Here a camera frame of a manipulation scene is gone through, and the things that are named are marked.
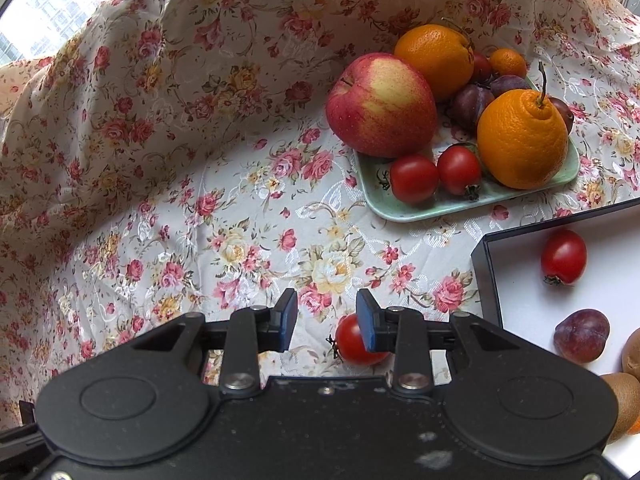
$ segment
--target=floral fabric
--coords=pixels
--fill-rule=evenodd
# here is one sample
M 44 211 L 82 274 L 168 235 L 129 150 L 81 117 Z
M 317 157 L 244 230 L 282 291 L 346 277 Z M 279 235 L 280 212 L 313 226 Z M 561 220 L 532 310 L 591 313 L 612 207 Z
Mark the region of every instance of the floral fabric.
M 323 104 L 356 56 L 442 16 L 484 52 L 544 62 L 576 115 L 580 176 L 393 224 L 368 210 Z M 289 352 L 261 356 L 265 375 L 369 373 L 325 342 L 362 286 L 429 319 L 479 313 L 482 234 L 638 195 L 639 38 L 613 0 L 104 2 L 53 58 L 0 71 L 0 426 L 69 366 L 287 286 L 298 325 Z

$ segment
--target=tray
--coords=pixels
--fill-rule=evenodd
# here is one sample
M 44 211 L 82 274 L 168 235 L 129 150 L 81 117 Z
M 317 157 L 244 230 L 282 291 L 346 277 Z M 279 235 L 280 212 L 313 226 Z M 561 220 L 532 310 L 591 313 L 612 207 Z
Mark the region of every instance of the tray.
M 530 81 L 529 84 L 533 89 L 536 86 Z M 439 113 L 440 128 L 436 135 L 433 136 L 432 150 L 433 155 L 440 155 L 450 145 L 468 140 L 472 142 L 475 139 L 467 138 L 466 133 L 451 125 L 451 122 L 442 113 Z M 484 178 L 480 188 L 480 199 L 476 202 L 470 202 L 463 197 L 453 196 L 441 188 L 438 188 L 435 195 L 424 203 L 418 205 L 409 205 L 400 202 L 393 196 L 390 189 L 383 189 L 378 179 L 378 172 L 382 175 L 383 171 L 388 171 L 391 164 L 390 160 L 382 160 L 377 157 L 364 155 L 363 153 L 354 152 L 355 169 L 359 177 L 359 182 L 364 192 L 367 205 L 378 216 L 391 220 L 393 222 L 414 222 L 417 220 L 426 220 L 435 218 L 475 207 L 492 204 L 495 202 L 503 202 L 510 198 L 523 196 L 529 193 L 535 193 L 543 189 L 551 187 L 564 186 L 571 182 L 580 170 L 580 159 L 578 151 L 571 139 L 569 139 L 569 149 L 566 159 L 560 171 L 556 173 L 545 186 L 534 190 L 517 190 L 503 186 L 497 181 Z
M 505 330 L 555 352 L 556 325 L 583 308 L 596 308 L 610 323 L 602 355 L 585 368 L 602 375 L 622 371 L 620 354 L 640 328 L 635 285 L 640 280 L 640 199 L 583 211 L 485 235 L 472 253 L 482 316 Z M 574 286 L 543 283 L 540 252 L 547 237 L 568 227 L 587 244 L 584 275 Z M 640 435 L 624 436 L 603 455 L 627 476 L 640 470 Z

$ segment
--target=screw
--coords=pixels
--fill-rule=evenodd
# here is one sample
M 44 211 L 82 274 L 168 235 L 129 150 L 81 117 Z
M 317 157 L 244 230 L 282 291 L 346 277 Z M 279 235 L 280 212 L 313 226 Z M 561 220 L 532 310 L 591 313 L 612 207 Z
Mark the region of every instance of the screw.
M 225 381 L 225 386 L 231 390 L 246 390 L 254 385 L 254 378 L 249 374 L 231 374 Z
M 429 385 L 429 378 L 423 374 L 404 374 L 400 376 L 398 383 L 405 390 L 421 390 Z

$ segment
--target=brown kiwi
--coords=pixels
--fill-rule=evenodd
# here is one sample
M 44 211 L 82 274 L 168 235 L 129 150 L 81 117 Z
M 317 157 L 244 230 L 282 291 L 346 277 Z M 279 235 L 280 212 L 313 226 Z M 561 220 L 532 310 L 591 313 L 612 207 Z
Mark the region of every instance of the brown kiwi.
M 618 400 L 618 420 L 613 427 L 609 443 L 623 436 L 640 416 L 640 382 L 633 375 L 619 372 L 601 376 Z
M 640 381 L 640 328 L 629 336 L 622 349 L 622 371 Z

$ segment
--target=light green plate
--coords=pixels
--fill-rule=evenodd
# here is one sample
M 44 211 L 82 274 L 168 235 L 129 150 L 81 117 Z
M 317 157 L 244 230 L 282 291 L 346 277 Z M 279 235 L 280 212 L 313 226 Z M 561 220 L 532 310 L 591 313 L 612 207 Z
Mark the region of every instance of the light green plate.
M 440 154 L 446 150 L 448 146 L 460 140 L 473 141 L 473 139 L 461 137 L 464 133 L 459 129 L 454 132 L 455 136 L 458 137 L 458 140 L 455 140 L 452 136 L 450 123 L 445 118 L 441 117 L 440 124 L 440 131 L 433 138 L 434 154 Z M 443 189 L 438 188 L 432 198 L 415 206 L 400 202 L 393 196 L 390 189 L 383 189 L 377 174 L 380 172 L 380 175 L 382 175 L 384 171 L 388 171 L 389 165 L 390 162 L 385 162 L 379 158 L 363 155 L 362 153 L 355 153 L 356 172 L 360 177 L 360 185 L 364 191 L 365 200 L 373 212 L 393 222 L 414 222 L 465 211 L 478 206 L 503 202 L 510 198 L 523 196 L 551 187 L 563 186 L 571 182 L 578 175 L 580 160 L 578 158 L 578 151 L 575 149 L 571 140 L 569 140 L 569 150 L 564 164 L 562 168 L 560 168 L 560 171 L 556 173 L 556 176 L 553 177 L 546 186 L 535 190 L 521 191 L 502 186 L 493 179 L 483 178 L 480 185 L 480 199 L 476 202 L 470 202 L 464 197 L 450 195 Z

